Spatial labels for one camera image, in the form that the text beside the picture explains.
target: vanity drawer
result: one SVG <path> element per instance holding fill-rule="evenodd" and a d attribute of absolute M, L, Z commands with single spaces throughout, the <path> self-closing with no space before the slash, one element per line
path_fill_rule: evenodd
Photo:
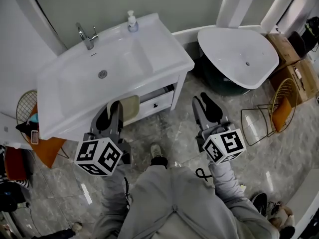
<path fill-rule="evenodd" d="M 139 113 L 133 119 L 124 122 L 124 126 L 169 108 L 171 106 L 173 96 L 174 90 L 170 90 L 170 88 L 167 87 L 141 96 Z"/>

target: drawstring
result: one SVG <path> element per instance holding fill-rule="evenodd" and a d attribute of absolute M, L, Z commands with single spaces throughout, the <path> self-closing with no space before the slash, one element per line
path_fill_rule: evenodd
<path fill-rule="evenodd" d="M 207 178 L 212 177 L 211 175 L 205 175 L 204 170 L 202 168 L 197 168 L 195 174 L 198 178 L 204 178 L 205 181 L 208 182 Z"/>
<path fill-rule="evenodd" d="M 129 195 L 130 195 L 130 193 L 129 193 L 129 182 L 128 182 L 128 180 L 127 180 L 127 178 L 126 177 L 124 177 L 124 180 L 125 180 L 125 187 L 126 187 L 126 189 L 125 189 L 125 198 L 126 198 L 126 202 L 127 202 L 127 208 L 128 209 L 130 209 L 130 202 L 129 202 Z"/>

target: faucet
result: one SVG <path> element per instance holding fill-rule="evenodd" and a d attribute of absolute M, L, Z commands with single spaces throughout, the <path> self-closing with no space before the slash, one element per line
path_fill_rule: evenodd
<path fill-rule="evenodd" d="M 83 42 L 85 43 L 86 48 L 88 50 L 93 49 L 93 47 L 94 47 L 94 39 L 99 38 L 98 34 L 96 33 L 95 26 L 93 26 L 94 35 L 92 36 L 92 38 L 90 38 L 89 36 L 87 36 L 85 34 L 85 32 L 84 32 L 84 30 L 83 30 L 83 28 L 82 28 L 82 26 L 81 26 L 81 24 L 79 22 L 77 22 L 75 25 L 78 28 L 80 37 L 83 40 Z"/>

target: white sink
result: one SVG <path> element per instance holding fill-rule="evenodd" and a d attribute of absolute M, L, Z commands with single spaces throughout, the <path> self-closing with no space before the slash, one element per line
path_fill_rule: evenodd
<path fill-rule="evenodd" d="M 72 59 L 58 75 L 65 116 L 94 106 L 105 99 L 106 93 L 116 96 L 119 90 L 115 86 L 127 86 L 151 74 L 151 64 L 134 38 L 99 43 L 95 48 L 76 56 L 76 63 Z M 99 73 L 107 75 L 99 78 Z"/>
<path fill-rule="evenodd" d="M 93 49 L 81 42 L 44 67 L 37 78 L 42 139 L 69 130 L 116 97 L 193 68 L 157 13 L 138 23 L 138 32 L 128 32 L 125 22 L 100 32 Z"/>

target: blue object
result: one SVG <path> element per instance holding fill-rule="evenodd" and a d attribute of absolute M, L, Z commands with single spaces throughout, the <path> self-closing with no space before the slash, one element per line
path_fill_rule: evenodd
<path fill-rule="evenodd" d="M 30 118 L 29 118 L 30 122 L 34 122 L 34 123 L 39 123 L 39 118 L 38 118 L 38 113 L 33 114 Z"/>

